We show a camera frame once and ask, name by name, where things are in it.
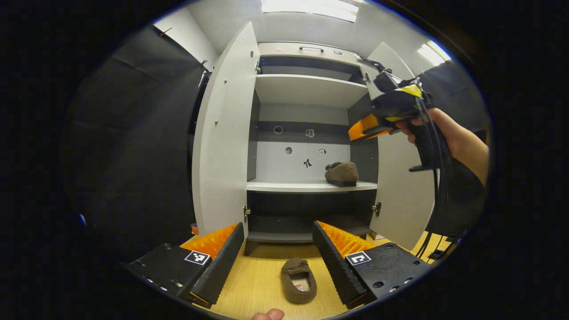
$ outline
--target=hand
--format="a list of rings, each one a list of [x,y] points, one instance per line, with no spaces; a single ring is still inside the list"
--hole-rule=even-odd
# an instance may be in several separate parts
[[[447,141],[448,152],[458,161],[469,168],[486,185],[490,152],[488,146],[483,143],[474,133],[462,127],[446,113],[437,108],[427,110],[432,121],[436,123]],[[421,118],[411,119],[411,125],[423,125]],[[415,144],[415,135],[409,130],[408,121],[395,123],[396,127],[408,136],[409,142]]]
[[[251,320],[282,320],[284,316],[283,310],[271,309],[267,313],[255,313]]]

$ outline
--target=fluorescent light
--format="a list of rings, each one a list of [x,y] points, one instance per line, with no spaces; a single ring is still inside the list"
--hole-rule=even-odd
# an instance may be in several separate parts
[[[417,53],[429,60],[433,65],[439,65],[445,61],[451,60],[444,50],[433,41],[429,41],[421,46]]]
[[[296,12],[356,21],[358,6],[341,0],[261,0],[263,13]]]

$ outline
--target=wooden floor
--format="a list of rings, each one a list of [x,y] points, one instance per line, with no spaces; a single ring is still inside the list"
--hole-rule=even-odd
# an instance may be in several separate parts
[[[410,252],[416,254],[427,232]],[[441,236],[432,235],[431,241],[423,254],[422,260],[435,250]],[[367,241],[381,245],[390,242],[387,239]],[[444,239],[439,250],[445,250],[450,243]],[[332,278],[320,257],[318,249],[311,244],[260,244],[248,257],[243,255],[245,246],[237,256],[225,282],[217,304],[209,311],[235,319],[249,320],[257,312],[267,312],[271,308],[284,311],[285,320],[322,319],[348,311],[341,303]],[[292,303],[286,300],[282,290],[280,271],[290,258],[299,257],[308,261],[308,266],[318,284],[318,292],[309,303]]]

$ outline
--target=open cabinet door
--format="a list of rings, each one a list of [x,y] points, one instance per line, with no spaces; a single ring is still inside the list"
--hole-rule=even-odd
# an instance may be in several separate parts
[[[221,54],[205,89],[192,154],[193,206],[202,235],[238,222],[248,235],[247,152],[258,60],[248,22]]]
[[[386,43],[382,42],[369,59],[380,62],[400,79],[411,79],[413,73],[405,62]],[[377,69],[362,63],[362,74],[370,79],[379,74]],[[372,81],[366,82],[369,94],[377,97],[382,93]],[[376,204],[381,203],[379,214],[372,215],[369,228],[399,246],[412,250],[427,223],[435,204],[432,171],[409,172],[420,165],[417,148],[403,133],[377,137],[378,173]]]

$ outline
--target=black sticker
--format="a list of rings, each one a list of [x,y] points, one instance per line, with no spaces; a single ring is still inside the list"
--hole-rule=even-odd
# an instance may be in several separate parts
[[[356,252],[356,253],[351,253],[349,255],[346,255],[346,259],[348,259],[348,261],[350,261],[351,265],[356,265],[356,264],[362,264],[364,262],[368,262],[371,261],[372,259],[370,259],[370,257],[368,255],[365,254],[365,252],[360,251],[360,252]]]
[[[193,262],[195,264],[204,265],[206,261],[208,261],[209,255],[206,253],[201,253],[198,251],[192,251],[189,255],[184,259],[185,261]]]

